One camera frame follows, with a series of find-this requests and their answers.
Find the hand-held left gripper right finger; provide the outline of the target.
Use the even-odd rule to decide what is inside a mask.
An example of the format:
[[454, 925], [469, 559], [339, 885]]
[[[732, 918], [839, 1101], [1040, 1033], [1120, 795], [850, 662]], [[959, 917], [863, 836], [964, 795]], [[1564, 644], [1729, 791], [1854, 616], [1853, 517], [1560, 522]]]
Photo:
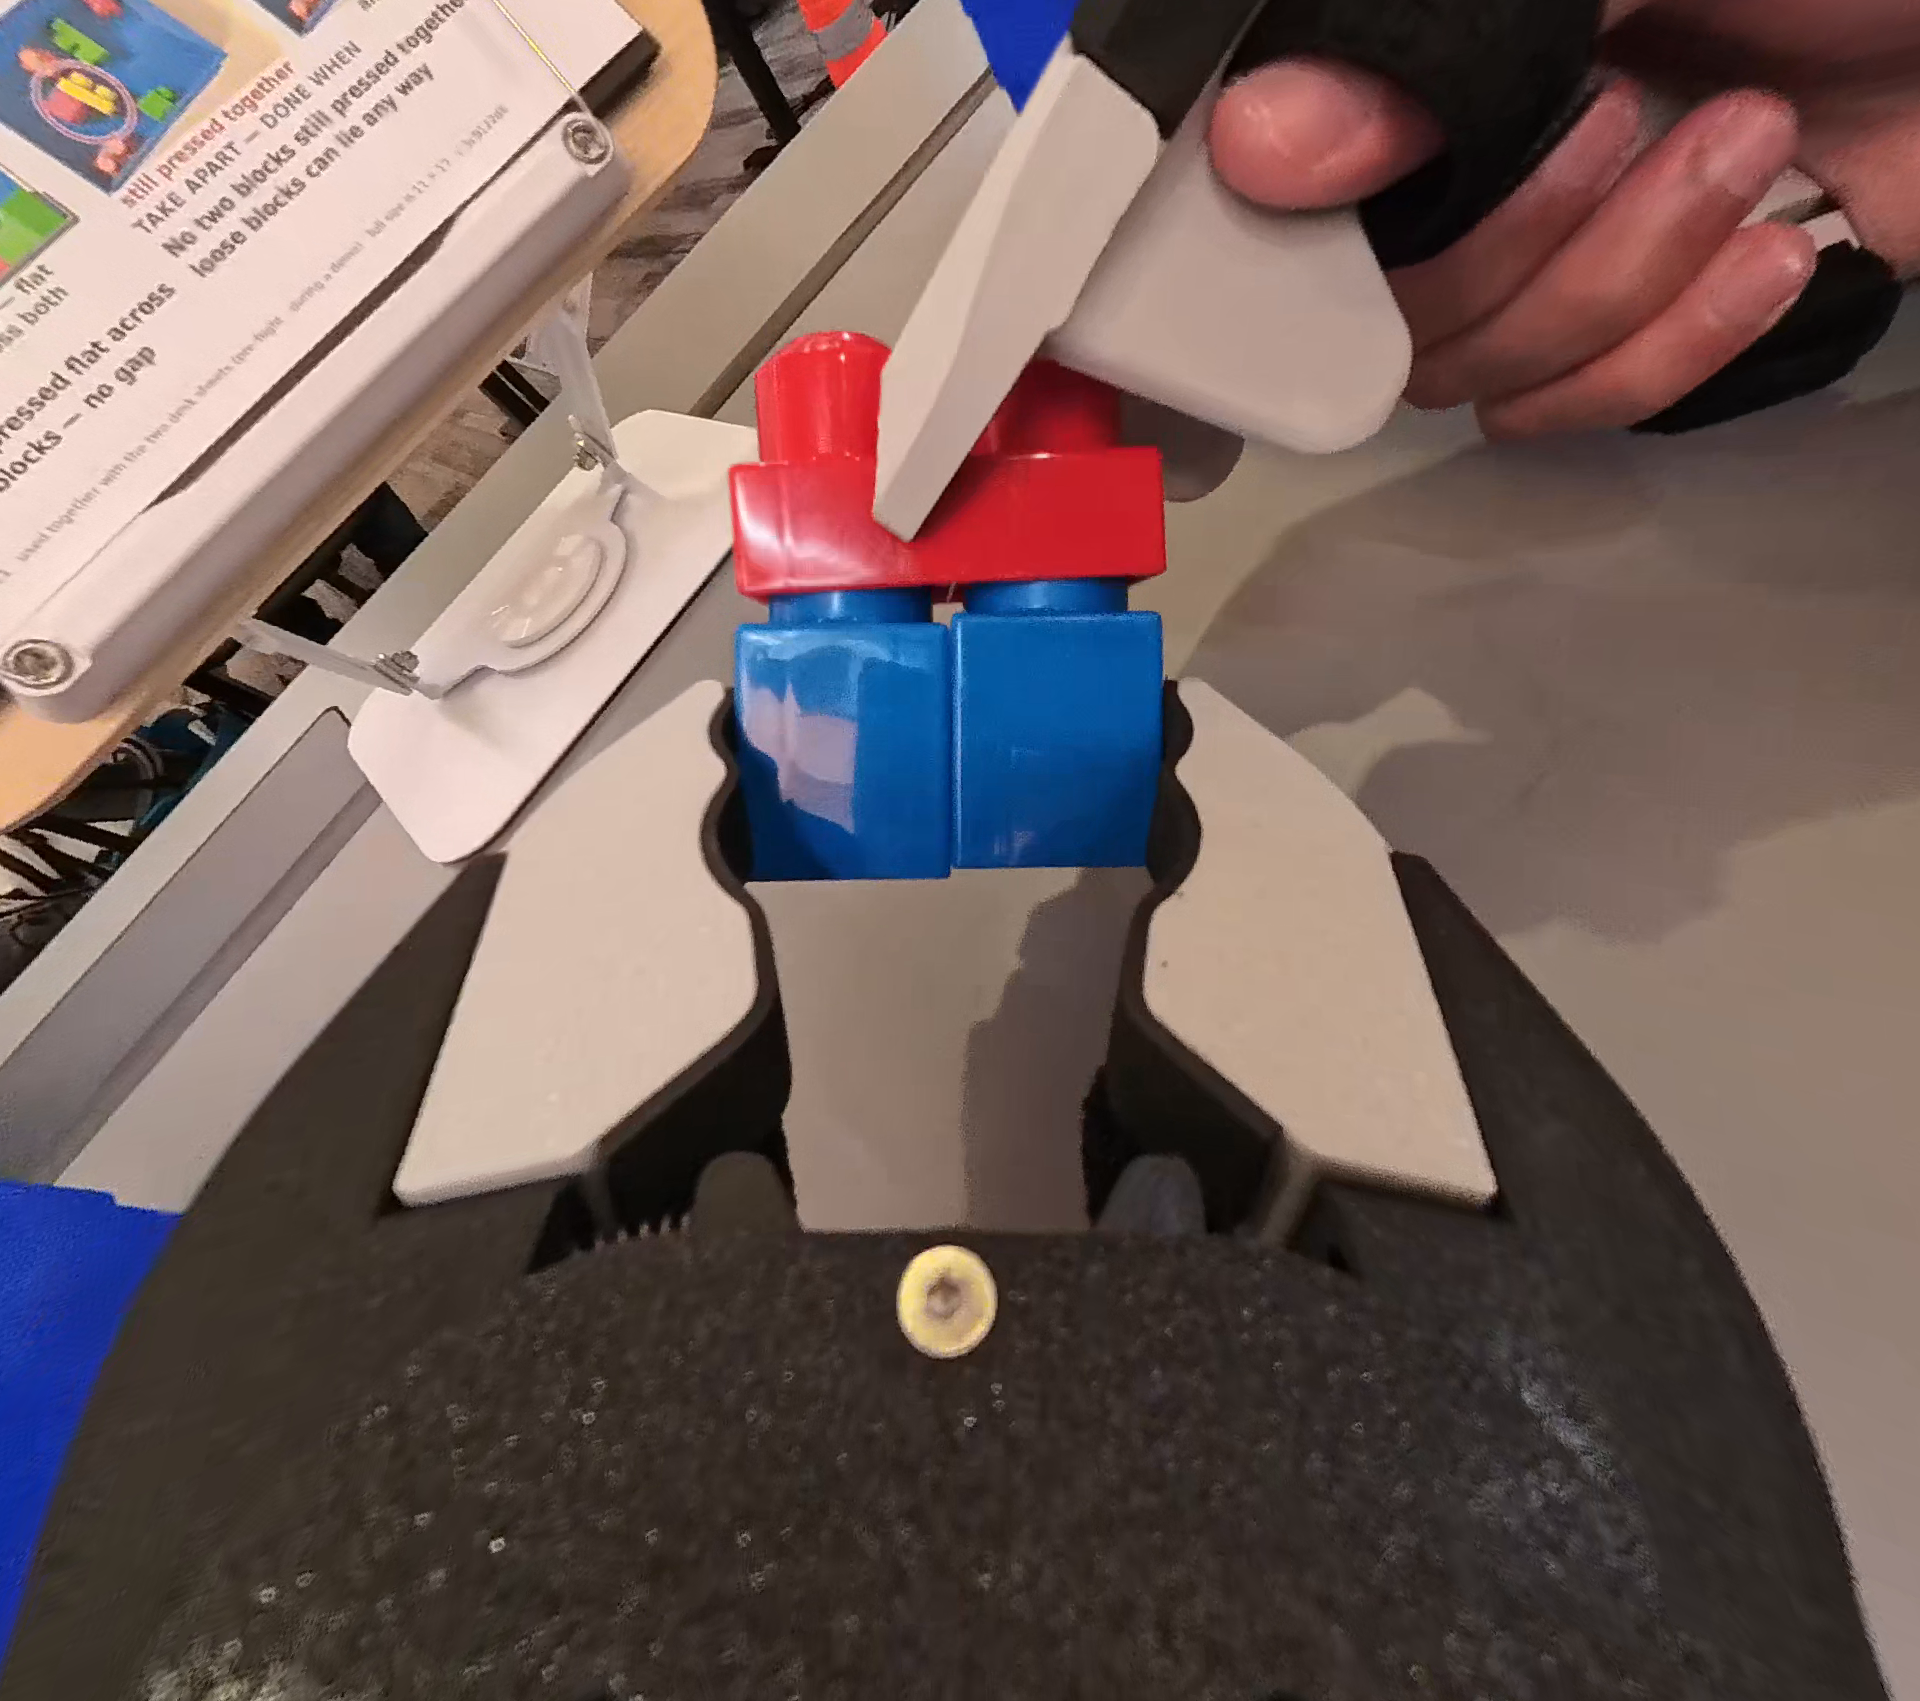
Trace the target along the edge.
[[1393, 850], [1204, 681], [1165, 692], [1146, 873], [1086, 1116], [1092, 1212], [1138, 1158], [1181, 1160], [1218, 1237], [1285, 1243], [1325, 1187], [1494, 1207]]

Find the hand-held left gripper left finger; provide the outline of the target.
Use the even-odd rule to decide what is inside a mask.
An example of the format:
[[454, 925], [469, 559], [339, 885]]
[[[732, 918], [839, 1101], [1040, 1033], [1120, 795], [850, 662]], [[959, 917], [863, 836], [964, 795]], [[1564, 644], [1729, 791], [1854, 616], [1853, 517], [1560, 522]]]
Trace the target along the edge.
[[599, 1232], [688, 1215], [714, 1160], [790, 1188], [794, 1069], [732, 697], [697, 681], [566, 776], [500, 861], [394, 1197], [571, 1193]]

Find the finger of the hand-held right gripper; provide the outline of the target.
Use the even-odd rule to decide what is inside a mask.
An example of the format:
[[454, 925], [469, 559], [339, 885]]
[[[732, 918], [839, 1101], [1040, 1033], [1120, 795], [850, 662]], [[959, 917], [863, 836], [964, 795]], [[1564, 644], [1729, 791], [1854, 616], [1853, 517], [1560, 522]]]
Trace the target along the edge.
[[881, 372], [892, 534], [924, 530], [1035, 359], [1309, 454], [1387, 424], [1412, 342], [1358, 214], [1241, 200], [1207, 148], [1221, 84], [1162, 138], [1092, 59], [1051, 56]]

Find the red two-stud toy block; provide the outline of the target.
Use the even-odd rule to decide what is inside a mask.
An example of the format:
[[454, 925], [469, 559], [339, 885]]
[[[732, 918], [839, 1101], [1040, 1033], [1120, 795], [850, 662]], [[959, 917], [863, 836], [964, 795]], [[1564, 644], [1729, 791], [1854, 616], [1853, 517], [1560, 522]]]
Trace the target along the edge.
[[822, 590], [1141, 583], [1165, 571], [1165, 475], [1120, 397], [1040, 359], [1021, 372], [914, 538], [873, 512], [891, 349], [816, 332], [755, 377], [756, 462], [734, 467], [732, 566], [756, 600]]

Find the blue tall toy block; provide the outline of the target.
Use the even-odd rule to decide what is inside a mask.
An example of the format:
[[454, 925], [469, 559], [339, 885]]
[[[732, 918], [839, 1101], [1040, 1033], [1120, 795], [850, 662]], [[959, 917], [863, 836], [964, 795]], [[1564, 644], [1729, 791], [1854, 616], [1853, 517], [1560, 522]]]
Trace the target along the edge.
[[933, 590], [776, 594], [734, 649], [750, 877], [949, 877], [952, 646]]

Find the blue divided plastic bin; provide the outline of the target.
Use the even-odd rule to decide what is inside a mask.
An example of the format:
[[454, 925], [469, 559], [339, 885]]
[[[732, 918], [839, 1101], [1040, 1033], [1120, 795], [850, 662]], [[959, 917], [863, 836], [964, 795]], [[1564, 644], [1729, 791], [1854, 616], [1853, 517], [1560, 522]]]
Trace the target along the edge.
[[85, 1404], [174, 1212], [42, 1183], [3, 1184], [3, 1638]]

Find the grey desk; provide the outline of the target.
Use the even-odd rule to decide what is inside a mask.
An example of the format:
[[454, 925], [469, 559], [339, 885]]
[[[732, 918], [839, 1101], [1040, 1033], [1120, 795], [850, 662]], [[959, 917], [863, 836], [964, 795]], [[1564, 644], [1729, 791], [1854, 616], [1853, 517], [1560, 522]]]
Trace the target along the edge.
[[[1722, 1215], [1916, 1112], [1916, 297], [1841, 388], [1674, 441], [1403, 415], [1174, 508], [1169, 657], [1429, 859]], [[301, 674], [4, 992], [4, 1177], [178, 1207], [452, 873]], [[803, 1215], [1067, 1226], [1122, 873], [779, 889]]]

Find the person's right hand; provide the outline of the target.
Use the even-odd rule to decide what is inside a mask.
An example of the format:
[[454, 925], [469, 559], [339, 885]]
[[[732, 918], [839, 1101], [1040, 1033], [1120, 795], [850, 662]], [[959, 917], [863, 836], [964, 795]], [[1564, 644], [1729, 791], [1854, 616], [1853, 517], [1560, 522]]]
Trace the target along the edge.
[[1625, 431], [1700, 386], [1812, 279], [1754, 212], [1789, 171], [1897, 275], [1919, 255], [1919, 0], [1606, 0], [1616, 71], [1532, 179], [1390, 275], [1404, 401], [1492, 438]]

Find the printed instruction sheet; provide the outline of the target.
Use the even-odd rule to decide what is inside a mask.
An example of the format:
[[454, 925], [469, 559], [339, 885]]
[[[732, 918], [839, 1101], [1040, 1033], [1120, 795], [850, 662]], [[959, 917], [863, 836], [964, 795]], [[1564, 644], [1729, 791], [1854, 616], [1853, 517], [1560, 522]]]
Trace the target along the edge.
[[637, 47], [617, 0], [3, 0], [4, 622]]

